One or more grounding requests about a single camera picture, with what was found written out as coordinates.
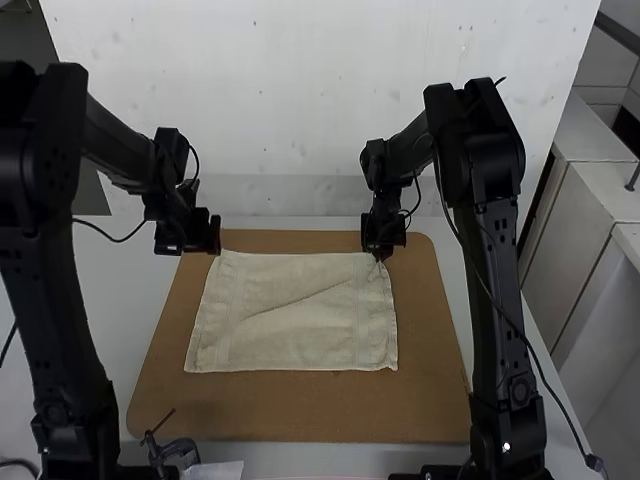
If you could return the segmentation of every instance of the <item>cork mat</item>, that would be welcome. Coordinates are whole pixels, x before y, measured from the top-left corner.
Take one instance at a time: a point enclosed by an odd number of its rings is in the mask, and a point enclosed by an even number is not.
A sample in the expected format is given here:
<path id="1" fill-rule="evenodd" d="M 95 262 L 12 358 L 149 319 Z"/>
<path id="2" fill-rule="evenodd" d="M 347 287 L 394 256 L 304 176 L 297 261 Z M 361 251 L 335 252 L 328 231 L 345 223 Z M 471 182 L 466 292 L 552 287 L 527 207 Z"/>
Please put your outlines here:
<path id="1" fill-rule="evenodd" d="M 250 253 L 360 251 L 354 231 L 223 230 Z M 176 413 L 161 437 L 296 442 L 466 443 L 467 382 L 433 244 L 410 233 L 385 265 L 398 371 L 185 373 L 212 256 L 187 254 L 173 280 L 127 412 L 134 437 Z"/>

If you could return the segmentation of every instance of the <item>black cable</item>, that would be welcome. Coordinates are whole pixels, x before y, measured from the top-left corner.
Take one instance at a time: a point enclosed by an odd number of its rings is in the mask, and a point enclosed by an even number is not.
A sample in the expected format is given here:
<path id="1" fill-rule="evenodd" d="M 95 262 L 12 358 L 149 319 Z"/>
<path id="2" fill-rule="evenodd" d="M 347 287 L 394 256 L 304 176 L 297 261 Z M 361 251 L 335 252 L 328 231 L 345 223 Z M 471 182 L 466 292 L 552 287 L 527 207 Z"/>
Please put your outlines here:
<path id="1" fill-rule="evenodd" d="M 127 235 L 125 235 L 122 238 L 113 238 L 111 235 L 109 235 L 107 232 L 105 232 L 104 230 L 102 230 L 100 227 L 98 227 L 97 225 L 94 225 L 91 222 L 87 222 L 86 220 L 81 220 L 79 218 L 74 218 L 73 219 L 74 223 L 79 223 L 80 225 L 84 225 L 85 227 L 89 227 L 92 230 L 95 230 L 96 232 L 98 232 L 100 235 L 102 235 L 103 237 L 105 237 L 107 240 L 109 240 L 110 242 L 113 243 L 124 243 L 127 240 L 129 240 L 131 237 L 133 237 L 136 233 L 138 233 L 140 231 L 140 229 L 144 226 L 145 223 L 147 223 L 146 220 L 142 220 L 142 222 L 140 222 L 140 224 L 134 228 L 130 233 L 128 233 Z"/>
<path id="2" fill-rule="evenodd" d="M 193 148 L 193 145 L 189 144 L 189 150 L 191 150 L 191 153 L 193 153 L 193 158 L 196 159 L 196 173 L 193 176 L 193 180 L 191 180 L 191 186 L 193 186 L 193 184 L 196 183 L 196 180 L 198 179 L 198 175 L 200 175 L 200 159 L 198 158 L 198 153 L 196 152 L 196 149 Z"/>
<path id="3" fill-rule="evenodd" d="M 18 324 L 14 321 L 13 325 L 11 326 L 11 330 L 9 330 L 9 336 L 7 337 L 7 340 L 4 342 L 4 347 L 2 347 L 2 353 L 0 353 L 0 368 L 2 368 L 2 365 L 4 364 L 4 359 L 7 356 L 7 353 L 9 352 L 9 347 L 11 346 L 13 337 L 16 334 L 16 330 L 18 330 Z"/>
<path id="4" fill-rule="evenodd" d="M 22 458 L 0 460 L 0 468 L 5 468 L 5 467 L 22 467 L 28 470 L 33 478 L 35 478 L 36 480 L 38 479 L 38 474 L 39 474 L 38 469 L 29 460 L 24 460 Z"/>
<path id="5" fill-rule="evenodd" d="M 469 454 L 464 463 L 460 466 L 460 470 L 458 470 L 458 475 L 456 475 L 456 480 L 460 480 L 462 478 L 462 472 L 464 472 L 469 465 L 471 465 L 472 456 Z"/>
<path id="6" fill-rule="evenodd" d="M 435 173 L 436 173 L 436 187 L 438 188 L 438 192 L 440 193 L 440 202 L 442 203 L 442 209 L 444 211 L 444 216 L 447 219 L 447 223 L 449 224 L 449 228 L 453 232 L 454 237 L 456 238 L 456 240 L 460 244 L 460 248 L 462 249 L 462 251 L 463 251 L 464 255 L 467 257 L 467 259 L 469 260 L 469 263 L 471 264 L 471 266 L 473 268 L 473 271 L 475 273 L 476 278 L 478 279 L 478 282 L 480 283 L 480 286 L 485 291 L 485 293 L 487 295 L 487 298 L 489 298 L 489 300 L 493 304 L 493 307 L 500 313 L 500 315 L 502 315 L 502 318 L 504 318 L 504 320 L 509 324 L 509 326 L 515 330 L 515 332 L 519 336 L 519 338 L 522 341 L 522 343 L 524 343 L 524 345 L 527 348 L 527 350 L 529 350 L 529 353 L 531 354 L 531 357 L 533 358 L 533 361 L 534 361 L 534 363 L 536 365 L 536 368 L 538 369 L 538 373 L 539 373 L 539 376 L 540 376 L 540 381 L 545 386 L 545 388 L 549 392 L 549 395 L 551 395 L 553 400 L 556 402 L 556 405 L 558 405 L 558 408 L 560 408 L 560 411 L 564 415 L 564 418 L 565 418 L 567 424 L 569 425 L 569 428 L 571 429 L 571 433 L 573 434 L 573 438 L 575 439 L 576 444 L 578 445 L 578 449 L 580 450 L 580 454 L 582 455 L 582 458 L 584 459 L 585 464 L 590 469 L 600 473 L 605 478 L 605 480 L 607 480 L 607 471 L 606 471 L 606 468 L 604 466 L 604 461 L 600 457 L 598 457 L 596 455 L 593 455 L 593 454 L 588 454 L 587 455 L 587 453 L 585 452 L 584 445 L 582 444 L 582 440 L 580 439 L 580 436 L 578 435 L 578 432 L 577 432 L 577 430 L 576 430 L 576 428 L 575 428 L 575 426 L 573 424 L 573 421 L 569 417 L 569 413 L 567 412 L 567 409 L 565 408 L 564 404 L 562 403 L 562 401 L 560 400 L 560 398 L 556 394 L 555 390 L 551 387 L 551 385 L 549 385 L 549 382 L 547 382 L 547 379 L 545 377 L 544 371 L 542 370 L 542 365 L 540 365 L 540 360 L 538 359 L 538 355 L 536 354 L 536 351 L 534 350 L 533 346 L 529 342 L 529 339 L 524 334 L 524 332 L 520 328 L 518 328 L 516 326 L 516 324 L 511 320 L 511 317 L 507 314 L 507 312 L 504 311 L 502 306 L 500 304 L 498 304 L 496 299 L 491 294 L 491 292 L 490 292 L 489 288 L 487 287 L 486 283 L 484 282 L 482 276 L 480 275 L 480 272 L 478 271 L 478 268 L 477 268 L 475 262 L 473 261 L 473 257 L 471 256 L 471 252 L 469 251 L 469 248 L 467 247 L 467 245 L 462 240 L 462 237 L 460 237 L 460 233 L 456 229 L 455 225 L 453 224 L 453 221 L 451 220 L 451 216 L 449 215 L 449 210 L 447 209 L 446 203 L 444 201 L 444 196 L 442 195 L 442 189 L 440 188 L 440 185 L 441 185 L 441 182 L 440 182 L 440 180 L 441 180 L 440 179 L 440 169 L 438 168 L 438 163 L 437 162 L 434 162 L 434 168 L 435 168 Z"/>
<path id="7" fill-rule="evenodd" d="M 420 184 L 418 183 L 418 174 L 416 173 L 416 169 L 415 168 L 413 169 L 413 181 L 416 184 L 416 191 L 418 192 L 418 201 L 416 202 L 414 207 L 407 214 L 407 216 L 409 216 L 409 217 L 416 212 L 416 210 L 420 206 L 420 203 L 422 202 L 422 191 L 420 190 Z"/>

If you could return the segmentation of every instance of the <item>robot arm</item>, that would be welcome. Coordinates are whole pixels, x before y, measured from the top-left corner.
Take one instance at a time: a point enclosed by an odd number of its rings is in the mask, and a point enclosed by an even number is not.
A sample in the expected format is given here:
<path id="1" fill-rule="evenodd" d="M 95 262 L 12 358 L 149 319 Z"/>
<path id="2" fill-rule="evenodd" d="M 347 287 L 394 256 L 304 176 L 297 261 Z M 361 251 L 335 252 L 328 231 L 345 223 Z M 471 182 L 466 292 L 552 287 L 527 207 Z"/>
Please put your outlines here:
<path id="1" fill-rule="evenodd" d="M 183 181 L 189 144 L 176 129 L 153 140 L 91 96 L 79 65 L 42 76 L 0 64 L 0 268 L 31 370 L 31 427 L 44 479 L 152 478 L 119 467 L 118 407 L 96 354 L 75 267 L 71 202 L 83 156 L 140 195 L 156 253 L 217 253 L 220 218 L 195 207 Z"/>
<path id="2" fill-rule="evenodd" d="M 380 260 L 404 245 L 404 221 L 389 222 L 401 217 L 400 190 L 417 181 L 414 169 L 417 174 L 432 161 L 465 247 L 474 344 L 470 443 L 478 478 L 540 478 L 548 475 L 544 409 L 519 338 L 524 334 L 516 256 L 522 140 L 489 78 L 472 80 L 463 90 L 429 86 L 424 102 L 425 111 L 403 132 L 386 142 L 367 142 L 361 163 L 375 198 L 363 215 L 363 249 Z"/>

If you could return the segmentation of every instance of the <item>cloth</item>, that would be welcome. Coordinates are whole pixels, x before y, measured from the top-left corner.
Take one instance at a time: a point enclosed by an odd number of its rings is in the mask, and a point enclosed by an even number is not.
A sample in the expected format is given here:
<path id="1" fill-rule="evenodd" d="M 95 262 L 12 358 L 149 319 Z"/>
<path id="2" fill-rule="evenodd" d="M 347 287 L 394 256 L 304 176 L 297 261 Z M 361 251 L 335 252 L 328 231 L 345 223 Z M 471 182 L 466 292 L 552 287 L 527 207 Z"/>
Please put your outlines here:
<path id="1" fill-rule="evenodd" d="M 391 280 L 367 253 L 223 250 L 209 270 L 186 372 L 398 368 Z"/>

